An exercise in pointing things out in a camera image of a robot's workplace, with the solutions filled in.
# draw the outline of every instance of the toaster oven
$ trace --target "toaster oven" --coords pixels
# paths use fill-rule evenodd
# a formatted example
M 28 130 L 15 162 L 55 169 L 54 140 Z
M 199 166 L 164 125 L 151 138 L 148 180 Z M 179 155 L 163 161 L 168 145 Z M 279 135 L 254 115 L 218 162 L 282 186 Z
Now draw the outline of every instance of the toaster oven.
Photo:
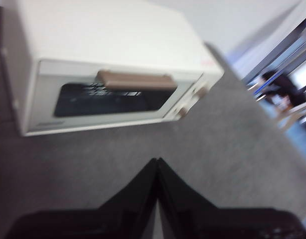
M 223 74 L 180 13 L 146 1 L 0 5 L 25 136 L 178 120 Z

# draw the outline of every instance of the person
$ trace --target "person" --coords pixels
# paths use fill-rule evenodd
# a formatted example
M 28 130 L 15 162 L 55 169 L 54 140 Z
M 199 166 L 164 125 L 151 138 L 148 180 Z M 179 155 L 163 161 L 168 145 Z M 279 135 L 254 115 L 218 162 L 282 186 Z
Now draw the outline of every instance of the person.
M 277 71 L 268 71 L 262 75 L 262 78 L 267 81 L 276 73 Z M 267 96 L 288 96 L 291 104 L 294 107 L 306 102 L 306 86 L 301 89 L 298 89 L 286 74 L 281 74 L 280 76 L 278 76 L 273 82 L 269 84 L 269 86 L 271 86 L 272 89 L 264 91 L 263 94 Z

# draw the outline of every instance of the oven handle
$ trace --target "oven handle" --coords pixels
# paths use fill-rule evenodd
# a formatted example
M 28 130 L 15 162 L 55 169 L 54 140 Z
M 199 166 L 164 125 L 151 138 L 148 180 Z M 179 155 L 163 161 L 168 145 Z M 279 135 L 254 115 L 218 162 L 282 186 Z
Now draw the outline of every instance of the oven handle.
M 170 75 L 116 73 L 101 70 L 97 79 L 109 90 L 175 90 L 176 82 Z

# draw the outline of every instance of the gray carpet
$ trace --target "gray carpet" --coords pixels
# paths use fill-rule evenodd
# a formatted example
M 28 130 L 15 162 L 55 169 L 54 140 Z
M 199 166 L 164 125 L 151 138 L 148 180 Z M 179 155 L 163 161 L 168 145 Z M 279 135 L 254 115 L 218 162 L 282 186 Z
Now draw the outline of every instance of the gray carpet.
M 0 238 L 25 213 L 98 207 L 153 157 L 219 207 L 304 217 L 306 162 L 217 58 L 224 77 L 181 121 L 34 137 L 16 131 L 0 67 Z

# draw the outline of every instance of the oven knob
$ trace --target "oven knob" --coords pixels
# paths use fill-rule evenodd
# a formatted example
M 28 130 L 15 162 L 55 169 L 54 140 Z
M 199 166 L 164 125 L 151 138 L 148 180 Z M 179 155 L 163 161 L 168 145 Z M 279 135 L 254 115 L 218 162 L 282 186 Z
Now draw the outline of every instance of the oven knob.
M 198 91 L 195 92 L 194 96 L 200 98 L 203 98 L 207 94 L 208 90 L 206 87 L 202 87 Z
M 180 118 L 183 118 L 184 116 L 186 116 L 188 113 L 188 109 L 183 107 L 178 111 L 178 115 L 180 116 Z

